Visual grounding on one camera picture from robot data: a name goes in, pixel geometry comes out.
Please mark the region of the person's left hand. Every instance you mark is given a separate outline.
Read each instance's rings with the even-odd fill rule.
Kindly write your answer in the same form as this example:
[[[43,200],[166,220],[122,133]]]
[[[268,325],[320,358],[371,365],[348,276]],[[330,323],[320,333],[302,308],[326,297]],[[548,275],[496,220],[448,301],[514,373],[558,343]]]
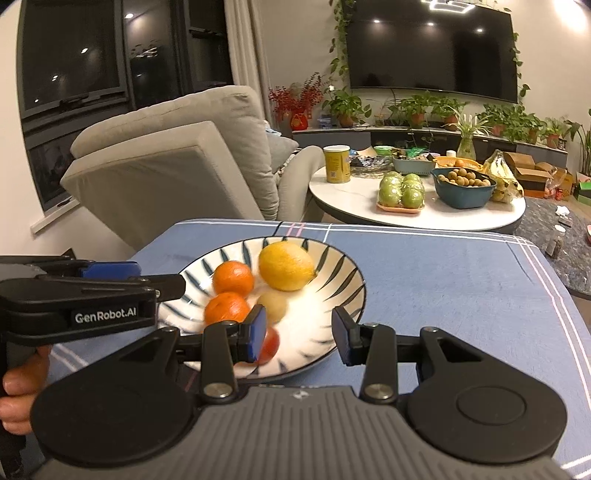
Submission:
[[[50,366],[51,346],[38,347],[23,365],[9,370],[3,377],[6,395],[0,402],[0,419],[4,429],[15,435],[32,432],[30,412],[44,389]]]

